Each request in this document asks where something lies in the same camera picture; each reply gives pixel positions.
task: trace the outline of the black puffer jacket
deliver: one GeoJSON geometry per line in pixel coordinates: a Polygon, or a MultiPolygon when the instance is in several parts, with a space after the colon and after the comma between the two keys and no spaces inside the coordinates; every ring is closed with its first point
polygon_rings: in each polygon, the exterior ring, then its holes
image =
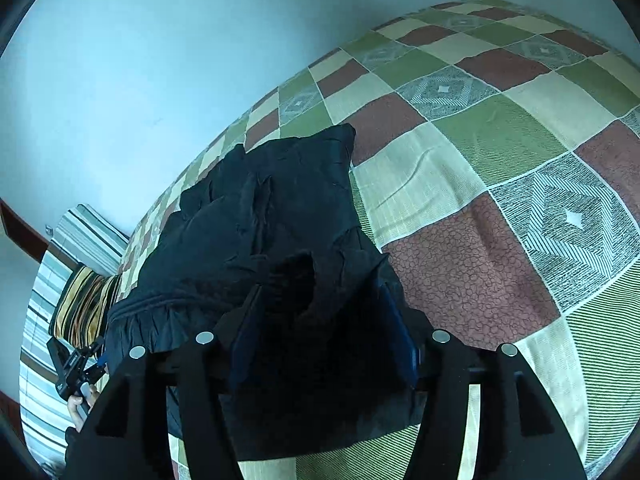
{"type": "MultiPolygon", "coordinates": [[[[423,403],[396,378],[367,310],[367,287],[398,277],[364,235],[349,169],[354,129],[236,146],[180,198],[138,286],[108,313],[115,370],[129,349],[173,349],[242,305],[277,272],[286,296],[268,306],[248,380],[221,397],[238,460],[351,445],[417,424],[423,403]]],[[[178,399],[169,430],[180,437],[178,399]]]]}

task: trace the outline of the red square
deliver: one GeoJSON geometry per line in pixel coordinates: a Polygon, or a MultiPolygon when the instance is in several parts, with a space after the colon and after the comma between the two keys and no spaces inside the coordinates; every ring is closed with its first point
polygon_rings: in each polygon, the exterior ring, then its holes
{"type": "Polygon", "coordinates": [[[449,9],[449,7],[455,7],[460,5],[460,2],[447,2],[445,4],[437,4],[431,7],[431,9],[449,9]]]}
{"type": "Polygon", "coordinates": [[[457,66],[500,90],[508,90],[550,72],[542,63],[512,54],[503,48],[466,57],[457,66]]]}
{"type": "Polygon", "coordinates": [[[580,54],[583,54],[587,57],[604,54],[607,51],[606,48],[603,48],[598,44],[593,43],[593,41],[589,41],[586,38],[583,38],[582,36],[578,36],[570,30],[556,30],[555,32],[543,34],[543,36],[555,41],[556,43],[568,46],[569,48],[572,48],[576,52],[580,52],[580,54]]]}
{"type": "Polygon", "coordinates": [[[411,46],[421,46],[441,40],[451,34],[455,34],[455,32],[448,28],[439,27],[437,25],[427,25],[426,27],[420,27],[412,30],[398,41],[411,46]]]}
{"type": "Polygon", "coordinates": [[[577,150],[620,196],[640,222],[640,140],[621,121],[613,121],[577,150]]]}
{"type": "Polygon", "coordinates": [[[501,9],[500,7],[491,7],[490,9],[485,10],[475,10],[474,12],[470,12],[469,14],[473,16],[480,16],[480,18],[488,18],[489,20],[494,20],[495,22],[506,20],[507,18],[514,18],[515,16],[521,16],[521,14],[517,12],[513,12],[509,9],[501,9]]]}
{"type": "Polygon", "coordinates": [[[357,166],[426,119],[398,94],[392,93],[367,103],[344,122],[356,129],[351,160],[357,166]]]}
{"type": "Polygon", "coordinates": [[[271,132],[274,132],[278,126],[280,126],[279,121],[277,108],[261,118],[246,131],[244,148],[249,151],[256,142],[269,135],[271,132]]]}
{"type": "Polygon", "coordinates": [[[364,68],[355,59],[350,59],[338,70],[318,81],[318,88],[322,93],[322,97],[326,99],[337,91],[349,86],[361,75],[365,75],[367,73],[369,73],[369,70],[364,68]]]}
{"type": "Polygon", "coordinates": [[[465,344],[495,350],[560,315],[488,193],[383,250],[409,306],[465,344]]]}

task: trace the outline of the light blue wall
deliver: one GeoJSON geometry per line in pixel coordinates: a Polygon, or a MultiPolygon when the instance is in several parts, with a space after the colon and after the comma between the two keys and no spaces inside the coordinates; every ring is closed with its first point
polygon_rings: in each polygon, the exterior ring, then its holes
{"type": "Polygon", "coordinates": [[[0,196],[129,234],[229,123],[369,27],[444,0],[37,0],[0,59],[0,196]]]}
{"type": "Polygon", "coordinates": [[[0,391],[17,402],[22,331],[38,267],[0,226],[0,391]]]}

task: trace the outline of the striped pillow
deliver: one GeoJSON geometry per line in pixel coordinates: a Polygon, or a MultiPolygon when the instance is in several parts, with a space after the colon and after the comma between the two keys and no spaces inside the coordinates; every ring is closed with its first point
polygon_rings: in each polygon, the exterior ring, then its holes
{"type": "Polygon", "coordinates": [[[49,335],[65,339],[75,348],[93,343],[104,334],[107,311],[115,303],[120,279],[120,274],[106,277],[78,264],[51,317],[49,335]]]}

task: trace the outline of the beige square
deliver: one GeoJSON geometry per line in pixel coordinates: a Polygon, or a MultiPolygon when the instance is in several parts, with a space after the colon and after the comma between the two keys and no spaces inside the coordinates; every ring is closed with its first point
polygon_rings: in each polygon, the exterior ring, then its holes
{"type": "Polygon", "coordinates": [[[255,150],[258,146],[260,146],[261,144],[264,144],[268,140],[279,139],[279,138],[280,138],[280,129],[277,128],[276,130],[273,130],[269,135],[264,136],[258,142],[256,142],[249,151],[255,150]]]}
{"type": "Polygon", "coordinates": [[[384,28],[381,28],[377,32],[386,36],[390,40],[397,40],[398,38],[402,38],[412,30],[416,28],[425,27],[426,23],[421,22],[420,20],[414,20],[413,18],[407,18],[406,20],[401,20],[400,22],[392,23],[391,25],[387,25],[384,28]]]}
{"type": "Polygon", "coordinates": [[[340,49],[338,52],[329,56],[327,59],[323,59],[320,63],[311,67],[309,69],[309,72],[311,72],[311,75],[317,83],[328,75],[334,73],[339,68],[343,67],[350,59],[353,59],[353,57],[340,49]]]}
{"type": "Polygon", "coordinates": [[[339,124],[365,104],[393,91],[391,86],[377,75],[368,73],[335,94],[331,94],[324,100],[324,104],[333,124],[339,124]]]}
{"type": "Polygon", "coordinates": [[[184,186],[184,181],[186,178],[187,178],[187,174],[185,173],[183,176],[180,177],[180,180],[171,184],[171,193],[169,195],[169,198],[166,201],[168,204],[173,203],[174,200],[180,196],[180,193],[182,193],[182,187],[184,186]]]}
{"type": "Polygon", "coordinates": [[[178,446],[180,446],[180,439],[169,433],[169,455],[175,463],[178,463],[178,446]]]}
{"type": "Polygon", "coordinates": [[[249,114],[249,120],[246,124],[246,129],[251,128],[260,119],[266,117],[278,107],[278,91],[270,96],[265,102],[258,106],[255,110],[249,114]]]}
{"type": "Polygon", "coordinates": [[[131,285],[133,285],[134,283],[136,283],[138,281],[138,275],[140,273],[140,269],[142,269],[142,265],[145,263],[145,261],[148,258],[148,256],[156,248],[156,244],[153,244],[153,247],[151,245],[152,244],[149,243],[149,246],[145,249],[145,252],[140,254],[140,256],[137,257],[136,260],[133,262],[133,265],[131,266],[131,269],[130,269],[130,271],[131,271],[131,285]]]}
{"type": "Polygon", "coordinates": [[[640,73],[623,57],[616,56],[612,52],[606,52],[599,56],[591,57],[591,60],[603,67],[604,70],[640,97],[640,73]]]}
{"type": "Polygon", "coordinates": [[[459,14],[468,14],[470,12],[476,12],[476,10],[490,9],[491,7],[492,7],[491,5],[469,3],[469,4],[456,5],[455,7],[447,7],[445,10],[447,12],[457,12],[459,14]]]}
{"type": "Polygon", "coordinates": [[[498,47],[487,41],[478,40],[478,38],[460,32],[459,34],[447,36],[446,38],[420,46],[419,48],[453,65],[465,59],[465,57],[477,56],[487,50],[498,47]]]}
{"type": "Polygon", "coordinates": [[[535,16],[514,16],[513,18],[507,18],[506,20],[500,20],[500,23],[511,25],[512,27],[518,27],[522,30],[528,30],[534,34],[546,34],[555,30],[560,30],[560,25],[555,23],[546,22],[535,16]]]}
{"type": "Polygon", "coordinates": [[[209,165],[216,160],[217,156],[220,156],[222,153],[222,145],[225,143],[225,136],[220,136],[220,138],[204,153],[202,157],[202,162],[200,163],[200,169],[198,170],[198,174],[201,174],[204,170],[206,170],[209,165]]]}
{"type": "Polygon", "coordinates": [[[162,205],[162,201],[159,201],[156,206],[153,208],[153,210],[149,213],[149,216],[146,220],[146,225],[145,225],[145,231],[149,232],[151,231],[151,235],[153,237],[153,227],[154,227],[154,223],[156,221],[159,221],[159,219],[162,218],[162,215],[164,214],[164,211],[160,211],[160,206],[162,205]]]}
{"type": "Polygon", "coordinates": [[[296,480],[296,458],[238,462],[244,480],[296,480]]]}
{"type": "Polygon", "coordinates": [[[353,168],[378,248],[455,213],[486,186],[432,123],[353,168]]]}
{"type": "Polygon", "coordinates": [[[515,344],[540,379],[584,464],[589,410],[580,357],[565,317],[515,344]]]}
{"type": "Polygon", "coordinates": [[[504,92],[572,150],[615,117],[577,84],[556,72],[504,92]]]}

